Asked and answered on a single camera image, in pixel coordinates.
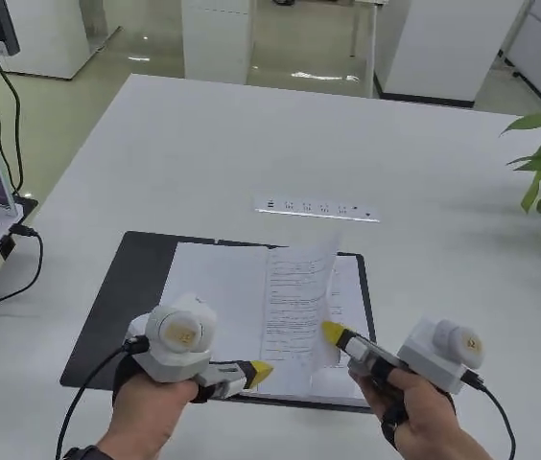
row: floor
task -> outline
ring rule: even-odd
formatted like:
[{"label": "floor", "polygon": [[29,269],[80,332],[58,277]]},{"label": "floor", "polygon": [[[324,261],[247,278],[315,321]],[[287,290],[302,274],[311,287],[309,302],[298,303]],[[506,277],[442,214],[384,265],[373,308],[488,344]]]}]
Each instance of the floor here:
[{"label": "floor", "polygon": [[[299,1],[288,8],[259,0],[247,83],[361,96],[365,64],[348,55],[352,11],[343,2]],[[130,73],[183,77],[179,2],[110,0],[105,5],[122,29],[72,81],[12,76],[23,102],[23,193],[40,202]],[[541,101],[496,62],[475,109],[522,115],[541,111]],[[5,139],[11,139],[12,98],[1,80],[0,113]],[[13,161],[12,149],[8,156]]]}]

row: document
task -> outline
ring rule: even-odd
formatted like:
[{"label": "document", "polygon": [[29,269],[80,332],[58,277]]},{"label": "document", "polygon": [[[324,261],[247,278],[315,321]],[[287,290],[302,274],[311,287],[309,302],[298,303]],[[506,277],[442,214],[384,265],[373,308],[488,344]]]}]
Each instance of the document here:
[{"label": "document", "polygon": [[262,359],[274,367],[249,393],[351,401],[360,393],[347,358],[321,331],[329,319],[368,335],[358,261],[337,257],[338,246],[338,239],[274,249],[180,243],[161,302],[195,292],[218,315],[214,360]]}]

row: hand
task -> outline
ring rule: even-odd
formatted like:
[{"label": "hand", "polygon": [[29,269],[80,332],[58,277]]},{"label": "hand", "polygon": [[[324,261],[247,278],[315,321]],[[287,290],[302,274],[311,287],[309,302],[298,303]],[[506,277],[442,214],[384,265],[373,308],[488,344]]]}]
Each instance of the hand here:
[{"label": "hand", "polygon": [[[390,401],[374,389],[369,379],[350,375],[381,421]],[[406,460],[491,460],[482,446],[460,428],[447,398],[427,380],[395,369],[388,383],[405,393],[409,420],[396,428],[394,442]]]},{"label": "hand", "polygon": [[191,380],[157,383],[139,374],[119,391],[99,450],[113,460],[150,460],[175,430],[185,405],[198,394]]}]

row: white table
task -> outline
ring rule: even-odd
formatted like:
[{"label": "white table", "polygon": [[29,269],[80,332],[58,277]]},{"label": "white table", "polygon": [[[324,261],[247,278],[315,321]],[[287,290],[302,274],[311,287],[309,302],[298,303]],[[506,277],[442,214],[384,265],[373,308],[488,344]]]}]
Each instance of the white table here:
[{"label": "white table", "polygon": [[[131,77],[35,219],[46,244],[38,285],[0,305],[0,459],[53,458],[74,395],[58,379],[125,231],[286,244],[339,227],[341,249],[365,255],[379,342],[397,350],[422,315],[475,328],[519,458],[540,460],[541,219],[518,207],[529,175],[505,162],[541,133],[499,138],[511,120]],[[367,202],[382,223],[252,211],[254,194],[276,192]],[[20,241],[0,295],[31,278],[36,258],[35,242]],[[486,397],[467,390],[457,403],[463,426],[505,459]],[[65,445],[95,442],[109,414],[108,392],[86,393]],[[252,455],[396,458],[372,416],[229,402],[190,407],[163,458]]]}]

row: electrical outlet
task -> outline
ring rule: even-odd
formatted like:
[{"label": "electrical outlet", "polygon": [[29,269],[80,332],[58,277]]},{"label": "electrical outlet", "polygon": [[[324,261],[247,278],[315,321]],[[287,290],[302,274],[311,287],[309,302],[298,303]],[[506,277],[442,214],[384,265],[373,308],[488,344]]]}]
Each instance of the electrical outlet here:
[{"label": "electrical outlet", "polygon": [[379,222],[377,213],[368,206],[322,199],[257,196],[254,207],[260,213]]}]

